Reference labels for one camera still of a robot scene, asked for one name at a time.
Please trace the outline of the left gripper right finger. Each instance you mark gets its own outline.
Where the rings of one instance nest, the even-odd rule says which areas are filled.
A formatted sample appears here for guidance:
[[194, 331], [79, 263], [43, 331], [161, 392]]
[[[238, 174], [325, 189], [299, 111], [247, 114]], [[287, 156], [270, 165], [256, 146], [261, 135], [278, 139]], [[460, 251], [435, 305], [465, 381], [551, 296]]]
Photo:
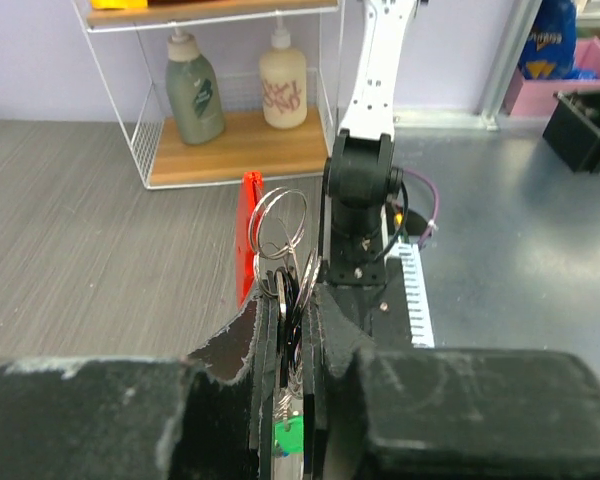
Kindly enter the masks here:
[[304, 333], [310, 479], [600, 479], [600, 381], [574, 355], [392, 348], [326, 285]]

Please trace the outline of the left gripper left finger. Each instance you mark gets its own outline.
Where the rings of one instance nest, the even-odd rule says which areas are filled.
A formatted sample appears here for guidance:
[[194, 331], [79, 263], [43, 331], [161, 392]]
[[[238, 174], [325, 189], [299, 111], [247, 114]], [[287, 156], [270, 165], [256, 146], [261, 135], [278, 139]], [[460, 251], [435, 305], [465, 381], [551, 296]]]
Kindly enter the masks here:
[[183, 357], [0, 360], [0, 479], [267, 479], [271, 301]]

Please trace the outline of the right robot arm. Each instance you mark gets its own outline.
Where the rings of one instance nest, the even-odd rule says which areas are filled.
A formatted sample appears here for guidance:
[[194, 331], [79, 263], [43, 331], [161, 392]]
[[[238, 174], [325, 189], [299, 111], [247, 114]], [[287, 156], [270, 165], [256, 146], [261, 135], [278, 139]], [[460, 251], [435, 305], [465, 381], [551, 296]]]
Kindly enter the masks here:
[[323, 188], [330, 205], [326, 282], [376, 287], [388, 281], [386, 259], [399, 239], [386, 206], [408, 197], [393, 164], [393, 101], [405, 33], [416, 1], [366, 1], [362, 44], [351, 99], [327, 160]]

